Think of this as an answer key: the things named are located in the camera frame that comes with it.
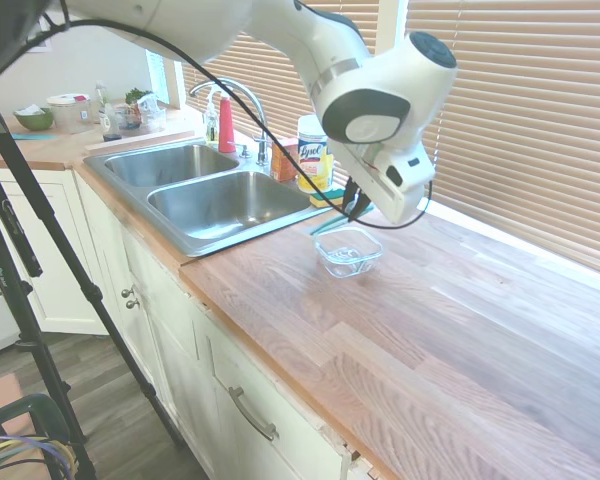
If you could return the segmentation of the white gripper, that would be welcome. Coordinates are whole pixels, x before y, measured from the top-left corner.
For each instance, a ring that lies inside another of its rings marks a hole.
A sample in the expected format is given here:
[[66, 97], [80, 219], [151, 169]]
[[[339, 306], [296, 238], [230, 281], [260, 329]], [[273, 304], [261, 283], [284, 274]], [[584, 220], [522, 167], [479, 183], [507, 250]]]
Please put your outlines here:
[[330, 141], [329, 148], [351, 177], [343, 194], [343, 212], [351, 221], [365, 215], [372, 202], [390, 223], [402, 224], [435, 175], [421, 141], [406, 148]]

